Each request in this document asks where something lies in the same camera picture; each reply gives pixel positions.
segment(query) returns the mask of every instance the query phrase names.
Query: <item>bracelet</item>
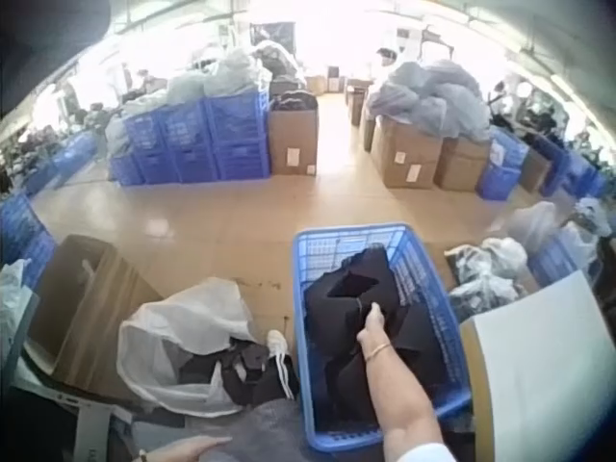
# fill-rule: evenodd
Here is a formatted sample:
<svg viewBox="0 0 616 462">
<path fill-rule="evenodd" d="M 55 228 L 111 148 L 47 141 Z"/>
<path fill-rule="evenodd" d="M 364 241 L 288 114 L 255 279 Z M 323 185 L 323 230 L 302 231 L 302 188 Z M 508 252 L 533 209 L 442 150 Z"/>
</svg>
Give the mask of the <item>bracelet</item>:
<svg viewBox="0 0 616 462">
<path fill-rule="evenodd" d="M 375 349 L 373 349 L 371 351 L 371 353 L 366 356 L 366 364 L 368 364 L 368 362 L 374 358 L 374 356 L 376 356 L 378 353 L 380 353 L 382 350 L 384 350 L 386 347 L 390 347 L 392 344 L 390 344 L 389 342 L 387 344 L 381 344 L 379 346 L 377 346 Z"/>
</svg>

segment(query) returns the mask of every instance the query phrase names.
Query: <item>gray fabric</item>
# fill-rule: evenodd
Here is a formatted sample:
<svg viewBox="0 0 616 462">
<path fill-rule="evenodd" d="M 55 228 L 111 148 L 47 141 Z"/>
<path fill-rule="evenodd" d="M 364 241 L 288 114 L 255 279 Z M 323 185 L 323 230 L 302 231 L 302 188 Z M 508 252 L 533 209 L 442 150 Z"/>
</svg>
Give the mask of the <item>gray fabric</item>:
<svg viewBox="0 0 616 462">
<path fill-rule="evenodd" d="M 326 462 L 334 458 L 310 449 L 304 435 L 299 406 L 295 401 L 267 402 L 231 424 L 228 431 L 212 436 L 231 436 L 233 440 L 212 449 L 199 462 Z M 135 447 L 152 451 L 161 446 L 203 434 L 194 429 L 170 428 L 152 423 L 134 423 Z"/>
</svg>

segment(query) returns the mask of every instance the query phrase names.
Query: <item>aisle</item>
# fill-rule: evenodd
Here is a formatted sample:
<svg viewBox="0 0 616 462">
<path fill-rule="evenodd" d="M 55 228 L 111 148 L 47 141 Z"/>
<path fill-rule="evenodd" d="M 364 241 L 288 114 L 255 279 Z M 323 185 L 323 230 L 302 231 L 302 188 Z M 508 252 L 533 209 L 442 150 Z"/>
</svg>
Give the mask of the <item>aisle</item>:
<svg viewBox="0 0 616 462">
<path fill-rule="evenodd" d="M 41 192 L 34 207 L 60 241 L 84 234 L 116 244 L 162 294 L 209 275 L 233 278 L 262 329 L 293 338 L 291 241 L 307 227 L 404 221 L 426 242 L 477 236 L 526 205 L 475 194 L 386 189 L 341 95 L 320 98 L 318 177 L 122 189 L 103 180 Z"/>
</svg>

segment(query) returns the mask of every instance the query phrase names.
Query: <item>label on cardboard box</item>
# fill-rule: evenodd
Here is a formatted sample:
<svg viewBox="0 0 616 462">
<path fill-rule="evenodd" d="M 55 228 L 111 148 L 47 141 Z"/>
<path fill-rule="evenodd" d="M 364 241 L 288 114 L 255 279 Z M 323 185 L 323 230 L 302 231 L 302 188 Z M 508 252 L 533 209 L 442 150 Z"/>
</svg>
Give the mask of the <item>label on cardboard box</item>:
<svg viewBox="0 0 616 462">
<path fill-rule="evenodd" d="M 422 166 L 419 164 L 414 164 L 408 169 L 408 174 L 406 175 L 407 183 L 415 183 L 420 176 L 420 171 L 422 171 Z"/>
<path fill-rule="evenodd" d="M 299 149 L 290 147 L 287 149 L 287 167 L 299 166 Z"/>
<path fill-rule="evenodd" d="M 394 158 L 394 162 L 395 162 L 396 164 L 401 164 L 401 165 L 403 165 L 405 160 L 406 160 L 406 153 L 405 153 L 405 152 L 402 152 L 402 151 L 398 151 L 398 152 L 396 153 L 396 157 Z"/>
</svg>

